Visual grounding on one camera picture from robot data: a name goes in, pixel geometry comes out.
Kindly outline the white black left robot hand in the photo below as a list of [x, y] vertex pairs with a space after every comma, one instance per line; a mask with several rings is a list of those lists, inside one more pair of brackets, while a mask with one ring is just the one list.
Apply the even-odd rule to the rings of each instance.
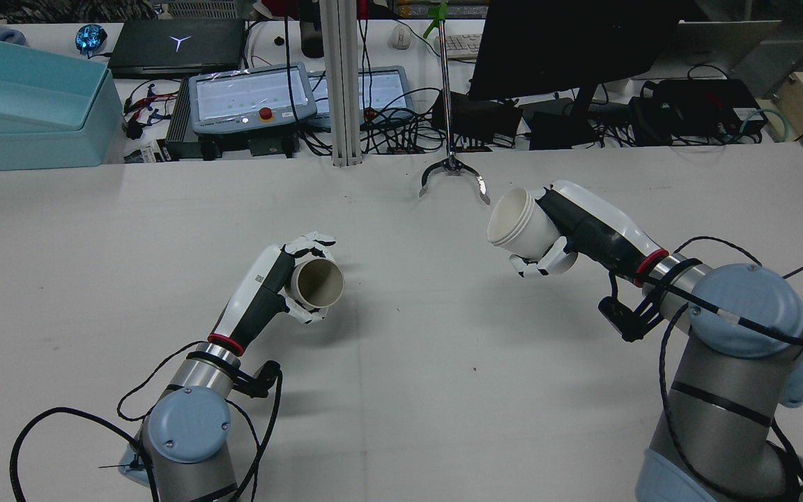
[[266, 247], [232, 293], [208, 342], [242, 356], [282, 312], [300, 324], [324, 320], [344, 290], [343, 273], [329, 250], [335, 242], [312, 231]]

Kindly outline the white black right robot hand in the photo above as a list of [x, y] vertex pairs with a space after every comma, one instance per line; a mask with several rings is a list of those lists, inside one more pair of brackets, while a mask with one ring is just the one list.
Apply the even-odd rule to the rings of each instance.
[[669, 255], [631, 217], [573, 181], [527, 191], [525, 201], [523, 231], [503, 245], [523, 277], [560, 275], [583, 255], [640, 286]]

